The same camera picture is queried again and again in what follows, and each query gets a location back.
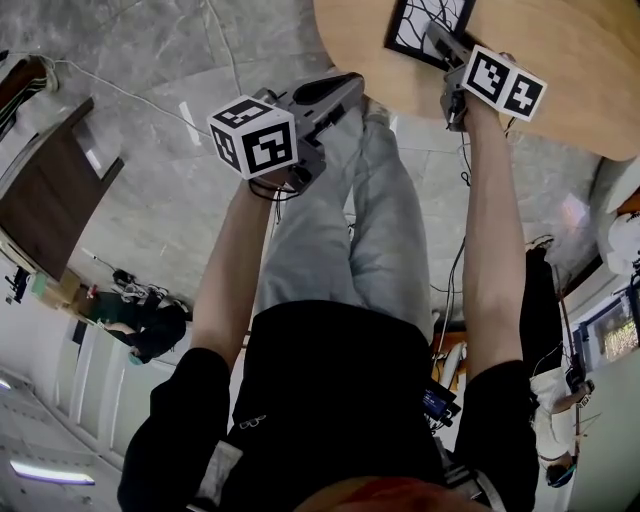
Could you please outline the waist device with blue screen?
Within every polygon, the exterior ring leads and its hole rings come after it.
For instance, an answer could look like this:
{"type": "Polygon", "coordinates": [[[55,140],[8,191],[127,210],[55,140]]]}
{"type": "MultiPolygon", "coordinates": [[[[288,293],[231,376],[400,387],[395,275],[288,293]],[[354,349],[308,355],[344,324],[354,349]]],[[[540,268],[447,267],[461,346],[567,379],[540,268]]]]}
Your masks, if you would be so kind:
{"type": "Polygon", "coordinates": [[[436,422],[437,426],[452,426],[452,419],[461,411],[461,407],[455,403],[456,395],[441,386],[438,382],[431,381],[425,390],[422,403],[426,415],[436,422]]]}

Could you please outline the person's left forearm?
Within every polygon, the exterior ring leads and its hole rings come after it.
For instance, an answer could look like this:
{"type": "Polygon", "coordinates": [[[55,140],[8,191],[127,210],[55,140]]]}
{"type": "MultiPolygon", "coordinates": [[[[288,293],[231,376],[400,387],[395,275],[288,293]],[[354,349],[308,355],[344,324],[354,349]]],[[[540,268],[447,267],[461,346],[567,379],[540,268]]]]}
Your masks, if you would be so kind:
{"type": "Polygon", "coordinates": [[[217,353],[232,370],[249,329],[271,202],[238,187],[202,276],[191,346],[217,353]]]}

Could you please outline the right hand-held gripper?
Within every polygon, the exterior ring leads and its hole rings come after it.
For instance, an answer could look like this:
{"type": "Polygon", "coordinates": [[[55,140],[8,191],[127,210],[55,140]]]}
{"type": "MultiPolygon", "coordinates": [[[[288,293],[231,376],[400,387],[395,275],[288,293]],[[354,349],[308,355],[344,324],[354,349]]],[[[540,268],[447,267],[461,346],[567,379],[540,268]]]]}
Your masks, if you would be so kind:
{"type": "Polygon", "coordinates": [[[452,132],[465,131],[466,92],[499,113],[530,122],[547,89],[545,81],[502,54],[481,45],[470,52],[436,21],[426,25],[423,53],[448,71],[440,103],[447,129],[452,132]]]}

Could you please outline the person's left leg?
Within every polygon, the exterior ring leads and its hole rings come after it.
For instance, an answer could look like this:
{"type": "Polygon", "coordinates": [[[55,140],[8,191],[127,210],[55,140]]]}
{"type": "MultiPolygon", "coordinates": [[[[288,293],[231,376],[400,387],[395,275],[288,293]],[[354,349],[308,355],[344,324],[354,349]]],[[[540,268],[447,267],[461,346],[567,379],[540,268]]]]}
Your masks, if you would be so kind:
{"type": "Polygon", "coordinates": [[[262,264],[254,311],[304,300],[358,305],[349,263],[351,239],[344,206],[363,136],[362,109],[351,109],[319,140],[326,169],[287,202],[262,264]]]}

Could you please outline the black framed white picture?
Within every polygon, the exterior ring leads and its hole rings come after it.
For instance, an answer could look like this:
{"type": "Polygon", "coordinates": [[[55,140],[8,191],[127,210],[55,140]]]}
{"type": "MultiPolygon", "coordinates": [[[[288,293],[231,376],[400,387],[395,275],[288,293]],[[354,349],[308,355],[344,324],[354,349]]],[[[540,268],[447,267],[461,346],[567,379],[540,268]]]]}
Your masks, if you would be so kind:
{"type": "Polygon", "coordinates": [[[473,46],[466,27],[476,0],[396,0],[384,47],[443,70],[423,53],[423,37],[429,21],[445,26],[466,48],[473,46]]]}

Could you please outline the light wooden oval table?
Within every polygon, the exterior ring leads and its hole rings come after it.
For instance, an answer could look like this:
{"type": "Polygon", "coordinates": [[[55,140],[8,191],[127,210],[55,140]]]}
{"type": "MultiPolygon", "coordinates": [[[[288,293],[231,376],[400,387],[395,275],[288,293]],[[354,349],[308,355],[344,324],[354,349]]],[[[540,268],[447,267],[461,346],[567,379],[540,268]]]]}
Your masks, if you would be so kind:
{"type": "MultiPolygon", "coordinates": [[[[384,46],[395,0],[314,0],[324,47],[366,93],[400,112],[439,119],[443,73],[384,46]]],[[[519,131],[615,161],[640,155],[640,6],[636,0],[476,0],[467,30],[545,80],[519,131]]]]}

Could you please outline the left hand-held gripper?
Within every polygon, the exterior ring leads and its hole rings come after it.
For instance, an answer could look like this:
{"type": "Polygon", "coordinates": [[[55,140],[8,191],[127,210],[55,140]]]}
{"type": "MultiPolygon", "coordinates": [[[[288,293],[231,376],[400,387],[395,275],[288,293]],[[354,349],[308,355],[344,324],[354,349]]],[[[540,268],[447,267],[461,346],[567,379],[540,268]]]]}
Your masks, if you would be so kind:
{"type": "Polygon", "coordinates": [[[263,88],[242,95],[207,117],[218,157],[256,184],[285,169],[286,190],[301,194],[326,169],[319,136],[361,106],[364,88],[358,73],[330,73],[280,93],[263,88]]]}

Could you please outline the dark wooden side table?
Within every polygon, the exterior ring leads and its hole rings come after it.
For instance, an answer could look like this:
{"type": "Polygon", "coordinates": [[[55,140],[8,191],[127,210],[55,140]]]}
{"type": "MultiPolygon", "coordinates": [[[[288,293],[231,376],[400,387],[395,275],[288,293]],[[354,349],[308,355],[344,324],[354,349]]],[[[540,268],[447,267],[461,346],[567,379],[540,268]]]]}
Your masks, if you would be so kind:
{"type": "Polygon", "coordinates": [[[79,144],[74,128],[93,108],[89,97],[32,138],[0,177],[0,232],[30,265],[55,280],[124,167],[116,158],[99,176],[79,144]]]}

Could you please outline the person's white shoe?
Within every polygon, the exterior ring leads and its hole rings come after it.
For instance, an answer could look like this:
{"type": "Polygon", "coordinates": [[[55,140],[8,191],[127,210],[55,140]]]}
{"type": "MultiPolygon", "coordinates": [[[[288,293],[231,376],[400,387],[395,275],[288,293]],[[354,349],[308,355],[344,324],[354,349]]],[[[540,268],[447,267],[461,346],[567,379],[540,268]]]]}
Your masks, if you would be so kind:
{"type": "Polygon", "coordinates": [[[368,96],[363,97],[363,120],[365,122],[378,122],[390,128],[395,120],[395,115],[381,103],[368,96]]]}

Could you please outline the person's black shirt torso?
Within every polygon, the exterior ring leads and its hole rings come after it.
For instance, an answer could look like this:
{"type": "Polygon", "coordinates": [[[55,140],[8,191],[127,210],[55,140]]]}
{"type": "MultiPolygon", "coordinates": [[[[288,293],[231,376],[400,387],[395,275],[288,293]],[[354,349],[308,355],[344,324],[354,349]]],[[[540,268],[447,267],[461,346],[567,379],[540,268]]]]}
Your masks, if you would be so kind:
{"type": "Polygon", "coordinates": [[[417,327],[328,301],[280,304],[253,321],[237,397],[223,358],[194,348],[150,397],[125,456],[122,512],[186,512],[216,446],[240,459],[218,512],[290,512],[364,476],[440,484],[425,417],[429,346],[417,327]]]}

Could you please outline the person's leg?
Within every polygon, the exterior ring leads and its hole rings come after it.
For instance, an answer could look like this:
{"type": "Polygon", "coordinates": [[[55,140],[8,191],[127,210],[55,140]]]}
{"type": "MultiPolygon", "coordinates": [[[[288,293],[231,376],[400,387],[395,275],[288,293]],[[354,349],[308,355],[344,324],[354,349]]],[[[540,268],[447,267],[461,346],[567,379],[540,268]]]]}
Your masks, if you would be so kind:
{"type": "Polygon", "coordinates": [[[364,119],[353,193],[355,238],[350,265],[365,307],[416,326],[431,341],[433,319],[427,243],[414,183],[389,121],[364,119]]]}
{"type": "Polygon", "coordinates": [[[0,142],[13,128],[17,111],[37,93],[59,89],[54,65],[33,54],[19,60],[0,82],[0,142]]]}
{"type": "Polygon", "coordinates": [[[319,140],[326,169],[287,202],[262,264],[254,311],[304,300],[358,305],[349,263],[351,239],[344,206],[363,136],[362,109],[351,109],[319,140]]]}

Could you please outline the round white floor cushion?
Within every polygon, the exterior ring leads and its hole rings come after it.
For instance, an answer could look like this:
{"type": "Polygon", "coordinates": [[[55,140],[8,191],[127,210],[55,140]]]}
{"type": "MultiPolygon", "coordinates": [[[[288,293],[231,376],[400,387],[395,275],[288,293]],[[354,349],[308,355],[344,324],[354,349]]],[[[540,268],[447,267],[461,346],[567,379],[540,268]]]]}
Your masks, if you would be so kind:
{"type": "Polygon", "coordinates": [[[603,262],[614,274],[640,273],[640,156],[624,162],[604,158],[591,203],[603,262]]]}

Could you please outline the cardboard box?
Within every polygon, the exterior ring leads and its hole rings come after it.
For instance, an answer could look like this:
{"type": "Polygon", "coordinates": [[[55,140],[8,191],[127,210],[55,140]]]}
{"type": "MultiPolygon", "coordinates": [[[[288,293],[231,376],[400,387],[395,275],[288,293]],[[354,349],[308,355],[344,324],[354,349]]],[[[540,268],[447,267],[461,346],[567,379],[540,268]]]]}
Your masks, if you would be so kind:
{"type": "Polygon", "coordinates": [[[81,279],[70,269],[65,269],[59,281],[38,272],[35,275],[31,292],[44,305],[58,309],[73,302],[81,279]]]}

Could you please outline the person's right forearm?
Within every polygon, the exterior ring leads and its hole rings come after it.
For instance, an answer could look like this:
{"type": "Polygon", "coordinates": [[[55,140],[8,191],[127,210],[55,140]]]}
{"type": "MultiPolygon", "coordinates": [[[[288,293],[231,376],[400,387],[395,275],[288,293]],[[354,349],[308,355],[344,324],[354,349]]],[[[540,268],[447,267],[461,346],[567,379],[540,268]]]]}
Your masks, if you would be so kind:
{"type": "Polygon", "coordinates": [[[525,242],[511,152],[498,113],[470,93],[464,125],[471,147],[471,186],[463,268],[467,377],[520,360],[525,242]]]}

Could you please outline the ceiling light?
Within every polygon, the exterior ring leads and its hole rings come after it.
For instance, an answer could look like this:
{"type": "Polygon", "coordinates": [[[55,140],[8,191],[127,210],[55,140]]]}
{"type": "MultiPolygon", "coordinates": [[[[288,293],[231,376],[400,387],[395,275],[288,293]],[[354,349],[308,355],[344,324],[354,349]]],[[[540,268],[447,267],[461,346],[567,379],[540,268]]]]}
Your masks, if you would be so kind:
{"type": "Polygon", "coordinates": [[[62,471],[11,460],[13,471],[22,478],[60,485],[93,486],[95,480],[86,473],[62,471]]]}

